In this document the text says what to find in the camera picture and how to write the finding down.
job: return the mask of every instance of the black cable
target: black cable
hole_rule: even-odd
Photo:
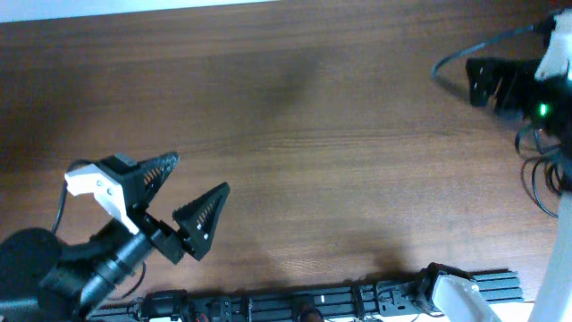
[[[540,209],[542,209],[543,212],[545,212],[548,216],[551,216],[551,217],[558,219],[558,215],[554,214],[546,206],[544,206],[543,202],[538,197],[538,191],[536,190],[536,169],[538,168],[538,165],[540,165],[542,163],[546,163],[546,162],[550,162],[550,159],[547,157],[541,157],[538,159],[538,161],[536,161],[536,163],[533,166],[532,182],[533,182],[534,199],[536,199],[536,205],[538,205],[538,207],[540,207]]]
[[[558,166],[556,164],[549,165],[546,171],[546,179],[548,188],[553,192],[556,193],[559,197],[562,196],[562,191],[560,191],[560,187],[562,187],[564,182],[562,178],[560,178],[560,174],[558,171]],[[556,175],[556,181],[558,182],[559,187],[556,187],[552,178]]]
[[[540,144],[540,133],[538,132],[538,130],[534,129],[533,135],[534,135],[534,144],[536,146],[536,151],[538,151],[538,153],[540,153],[541,155],[545,155],[547,153],[555,151],[556,149],[562,146],[562,144],[554,144],[549,147],[543,148]]]
[[[437,62],[437,64],[433,65],[433,68],[431,69],[431,78],[434,79],[435,77],[437,77],[437,72],[439,71],[439,69],[454,59],[460,58],[462,56],[473,54],[474,52],[477,52],[477,51],[479,51],[485,47],[488,47],[490,45],[496,44],[501,40],[514,38],[515,36],[525,34],[528,32],[532,32],[532,31],[534,31],[535,27],[536,27],[535,24],[530,24],[530,25],[522,27],[522,28],[516,28],[513,30],[508,30],[508,31],[505,31],[505,32],[493,37],[493,38],[485,40],[481,43],[478,43],[476,45],[473,45],[473,46],[465,48],[465,49],[461,49],[456,53],[453,53],[451,55],[443,57],[439,62]]]
[[[135,291],[137,291],[137,289],[141,286],[141,284],[143,283],[143,279],[145,279],[145,273],[147,272],[147,265],[145,264],[145,262],[142,263],[142,268],[141,268],[141,276],[139,277],[139,280],[135,283],[135,285],[133,285],[133,287],[131,287],[130,290],[128,290],[124,295],[120,296],[120,297],[116,297],[116,298],[109,298],[109,301],[121,301],[124,300],[126,297],[132,295]]]
[[[93,162],[91,162],[89,160],[84,160],[84,159],[75,160],[75,161],[71,162],[70,166],[68,166],[66,173],[69,173],[71,170],[73,170],[75,167],[77,167],[79,165],[91,165],[92,163]],[[52,233],[53,234],[55,234],[55,232],[57,232],[57,228],[60,226],[60,222],[62,221],[63,208],[65,207],[65,197],[68,194],[67,188],[68,188],[68,182],[65,181],[65,179],[64,179],[63,180],[62,193],[60,194],[60,202],[59,202],[59,206],[58,206],[57,216],[55,217],[55,222],[54,222],[54,225],[52,226]]]

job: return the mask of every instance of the wooden table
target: wooden table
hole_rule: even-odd
[[[531,300],[556,221],[523,189],[517,127],[468,104],[464,60],[442,72],[460,96],[429,71],[548,9],[284,1],[1,24],[0,237],[51,226],[75,158],[176,150],[151,214],[172,223],[223,181],[231,196],[204,260],[155,253],[139,295],[336,284],[436,261],[517,270]],[[542,53],[527,37],[483,55]],[[70,198],[58,235],[84,242],[108,219],[92,197]]]

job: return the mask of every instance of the white bracket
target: white bracket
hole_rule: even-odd
[[[466,278],[440,275],[431,300],[451,322],[501,322],[479,287]]]
[[[572,10],[555,16],[554,20],[556,27],[551,34],[551,42],[534,78],[544,81],[550,77],[567,75],[572,81]]]
[[[65,174],[68,192],[74,197],[84,193],[93,193],[96,201],[109,215],[119,220],[132,234],[139,228],[127,216],[123,187],[97,165],[86,165]]]

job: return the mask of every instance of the black cylinder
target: black cylinder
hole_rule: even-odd
[[[114,254],[96,266],[96,273],[88,280],[80,296],[80,317],[96,309],[153,251],[150,240],[138,233],[125,242]]]

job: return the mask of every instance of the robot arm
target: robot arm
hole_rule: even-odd
[[[223,183],[175,210],[175,231],[146,210],[178,161],[174,152],[142,162],[116,155],[67,173],[71,194],[93,193],[114,219],[81,245],[67,245],[41,228],[0,244],[0,315],[8,321],[84,320],[154,249],[175,265],[184,253],[201,260],[230,188]]]

